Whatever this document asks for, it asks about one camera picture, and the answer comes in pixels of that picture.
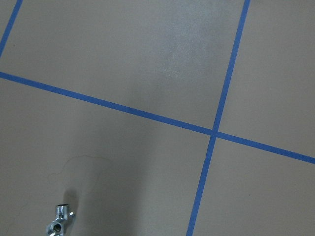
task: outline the concrete floor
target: concrete floor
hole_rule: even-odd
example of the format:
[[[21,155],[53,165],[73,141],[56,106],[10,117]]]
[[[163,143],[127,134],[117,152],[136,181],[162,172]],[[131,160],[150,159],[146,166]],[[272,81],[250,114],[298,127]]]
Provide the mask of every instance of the concrete floor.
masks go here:
[[[0,0],[5,235],[313,235],[315,2],[251,1],[220,106],[243,4]]]

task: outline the metal object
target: metal object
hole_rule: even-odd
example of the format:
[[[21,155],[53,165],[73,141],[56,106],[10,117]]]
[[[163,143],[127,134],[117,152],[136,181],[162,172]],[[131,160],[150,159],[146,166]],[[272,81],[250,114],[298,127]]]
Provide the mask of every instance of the metal object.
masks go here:
[[[67,227],[71,224],[74,213],[70,211],[69,204],[56,206],[56,219],[46,229],[47,236],[64,236]]]

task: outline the blue line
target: blue line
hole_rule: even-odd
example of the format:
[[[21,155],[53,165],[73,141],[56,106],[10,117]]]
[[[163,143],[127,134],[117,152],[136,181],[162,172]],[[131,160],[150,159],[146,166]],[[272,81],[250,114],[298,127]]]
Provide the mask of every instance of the blue line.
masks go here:
[[[11,17],[9,19],[9,22],[6,25],[5,31],[3,33],[3,36],[2,36],[2,39],[0,42],[0,57],[1,57],[2,52],[4,50],[5,44],[9,38],[10,32],[11,32],[13,24],[14,24],[14,21],[18,15],[18,13],[19,13],[22,2],[23,2],[23,0],[17,0],[16,1],[15,6],[14,6],[13,11],[12,11],[12,14],[11,14]]]
[[[69,90],[65,90],[63,88],[58,88],[58,87],[54,87],[51,85],[47,85],[47,84],[43,84],[40,82],[36,82],[33,80],[28,80],[22,77],[18,77],[18,76],[14,76],[14,75],[10,75],[4,72],[0,72],[0,77],[6,80],[10,80],[10,81],[14,81],[23,85],[27,85],[27,86],[31,86],[34,88],[38,88],[38,89],[42,89],[42,90],[46,90],[49,92],[54,92],[54,93],[58,93],[67,97],[72,97],[75,99],[79,99],[82,101],[86,101],[86,102],[90,102],[90,103],[94,103],[103,107],[108,107],[114,110],[118,110],[118,111],[122,111],[122,112],[126,112],[129,114],[133,114],[136,116],[140,116],[140,117],[144,117],[144,118],[148,118],[148,119],[152,119],[152,120],[156,120],[162,123],[166,123],[166,124],[170,124],[170,125],[174,125],[177,127],[181,127],[184,129],[188,129],[191,131],[195,131],[198,133],[202,133],[202,134],[207,134],[207,135],[211,135],[212,134],[212,130],[211,129],[207,129],[198,125],[194,125],[194,124],[189,124],[186,122],[182,122],[176,119],[171,119],[171,118],[167,118],[167,117],[163,117],[163,116],[159,116],[153,113],[149,113],[149,112],[145,112],[142,110],[138,110],[135,108],[131,108],[131,107],[127,107],[127,106],[123,106],[117,103],[113,103],[113,102],[109,102],[106,100],[102,100],[99,98],[95,98],[95,97],[91,97],[91,96],[87,96],[84,94],[80,94],[77,92],[73,92],[73,91],[69,91]]]
[[[309,162],[309,163],[315,164],[315,158],[313,158],[313,157],[302,155],[302,154],[298,154],[296,152],[284,150],[284,149],[281,149],[281,148],[278,148],[278,147],[273,147],[273,146],[270,146],[270,145],[258,143],[258,142],[255,142],[255,141],[251,141],[251,140],[248,140],[248,139],[243,139],[243,138],[240,138],[240,137],[236,137],[236,136],[233,136],[233,135],[230,135],[230,134],[221,133],[221,132],[217,133],[217,137],[221,138],[221,139],[229,140],[229,141],[232,141],[232,142],[235,142],[235,143],[238,143],[238,144],[243,144],[243,145],[247,145],[247,146],[250,146],[250,147],[253,147],[253,148],[261,149],[261,150],[264,150],[264,151],[269,151],[269,152],[272,152],[272,153],[275,153],[275,154],[279,154],[279,155],[282,155],[282,156],[291,157],[291,158],[294,158],[296,160],[305,161],[305,162]]]
[[[226,75],[225,75],[225,80],[224,80],[224,84],[223,84],[223,88],[222,88],[221,97],[219,100],[216,118],[215,118],[213,128],[212,128],[213,135],[211,136],[211,138],[209,140],[206,159],[205,159],[205,162],[204,162],[203,167],[202,167],[202,172],[200,175],[200,180],[199,180],[195,200],[194,200],[193,207],[192,207],[186,236],[192,236],[193,235],[193,230],[194,230],[194,227],[196,224],[197,215],[198,215],[198,211],[199,211],[200,203],[201,203],[201,199],[202,199],[202,194],[203,194],[203,190],[204,190],[207,175],[208,175],[208,170],[210,167],[211,157],[212,157],[214,145],[216,142],[216,135],[217,135],[218,130],[219,130],[219,126],[220,126],[220,122],[221,122],[221,118],[222,118],[222,114],[223,114],[223,110],[224,110],[224,105],[225,105],[225,101],[226,101],[226,97],[227,97],[227,92],[228,92],[229,85],[231,82],[233,69],[234,69],[234,65],[235,65],[235,61],[236,61],[236,56],[237,56],[238,48],[240,45],[242,32],[243,32],[243,28],[244,28],[244,24],[245,24],[246,15],[247,15],[249,5],[250,5],[250,0],[245,0],[244,5],[243,5],[243,9],[242,9],[242,13],[241,13],[241,17],[240,17],[240,21],[239,21],[239,24],[237,27],[235,39],[234,39],[234,44],[233,44],[233,49],[231,52],[230,61],[229,61],[228,67],[227,67]]]

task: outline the round hole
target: round hole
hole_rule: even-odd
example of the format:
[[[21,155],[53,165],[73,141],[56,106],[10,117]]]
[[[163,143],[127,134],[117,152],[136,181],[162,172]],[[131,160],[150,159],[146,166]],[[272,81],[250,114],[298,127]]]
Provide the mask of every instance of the round hole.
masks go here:
[[[60,224],[54,225],[53,230],[55,233],[59,233],[61,231],[61,225]]]

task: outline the metal pipe fitting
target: metal pipe fitting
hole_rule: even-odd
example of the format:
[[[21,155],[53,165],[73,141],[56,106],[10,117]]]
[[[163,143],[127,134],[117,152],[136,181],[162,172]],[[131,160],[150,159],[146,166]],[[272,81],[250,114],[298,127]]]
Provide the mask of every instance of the metal pipe fitting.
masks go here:
[[[69,204],[57,205],[56,219],[47,226],[47,236],[64,236],[73,217],[74,213],[70,211]]]

